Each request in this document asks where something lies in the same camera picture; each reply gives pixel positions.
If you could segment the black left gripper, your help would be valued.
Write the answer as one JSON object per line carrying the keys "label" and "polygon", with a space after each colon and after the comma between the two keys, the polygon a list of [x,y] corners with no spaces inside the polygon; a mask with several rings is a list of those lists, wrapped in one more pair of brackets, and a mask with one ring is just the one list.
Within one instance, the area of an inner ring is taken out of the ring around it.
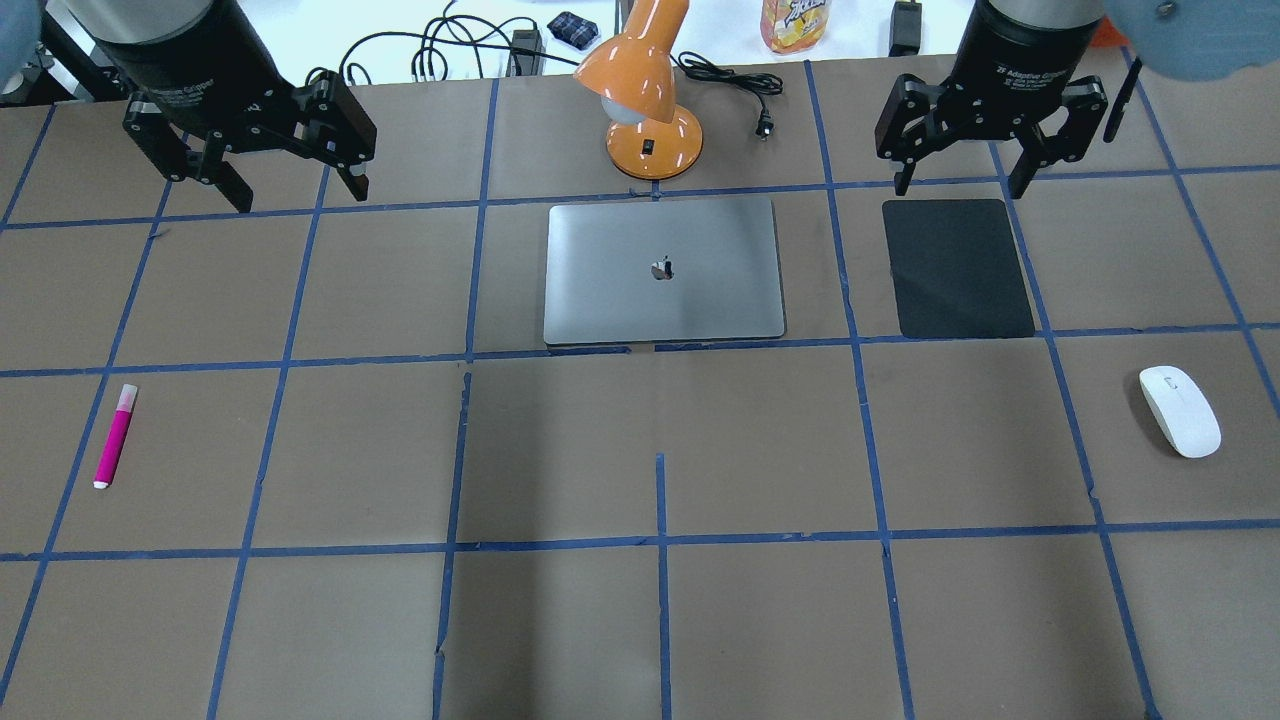
{"label": "black left gripper", "polygon": [[[378,128],[335,72],[292,87],[236,1],[69,1],[70,14],[136,85],[123,129],[173,182],[214,187],[239,213],[253,191],[224,158],[282,149],[337,170],[369,199]],[[207,138],[193,150],[179,133]]]}

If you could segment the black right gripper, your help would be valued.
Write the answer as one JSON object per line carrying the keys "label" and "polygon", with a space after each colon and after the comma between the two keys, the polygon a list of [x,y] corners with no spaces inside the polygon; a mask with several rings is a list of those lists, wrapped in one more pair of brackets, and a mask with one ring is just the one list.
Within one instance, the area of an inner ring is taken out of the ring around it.
{"label": "black right gripper", "polygon": [[[902,197],[916,164],[955,142],[945,128],[1011,131],[1021,156],[1009,173],[1021,199],[1036,173],[1079,161],[1108,109],[1101,78],[1068,83],[1101,22],[1100,1],[977,1],[954,68],[942,85],[899,76],[876,123],[876,155],[893,161],[893,192]],[[1068,114],[1052,135],[1038,120]]]}

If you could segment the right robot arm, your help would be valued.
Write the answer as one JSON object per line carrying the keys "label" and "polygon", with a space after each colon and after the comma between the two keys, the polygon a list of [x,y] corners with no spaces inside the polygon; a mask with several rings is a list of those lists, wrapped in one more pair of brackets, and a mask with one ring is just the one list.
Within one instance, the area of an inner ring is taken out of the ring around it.
{"label": "right robot arm", "polygon": [[[1183,81],[1221,79],[1277,59],[1275,1],[977,1],[940,85],[900,76],[876,123],[876,154],[899,170],[904,196],[916,164],[959,141],[1014,140],[1009,177],[1021,197],[1036,173],[1082,160],[1094,136],[1112,140],[1139,70]],[[1135,51],[1120,100],[1075,72],[1108,20]]]}

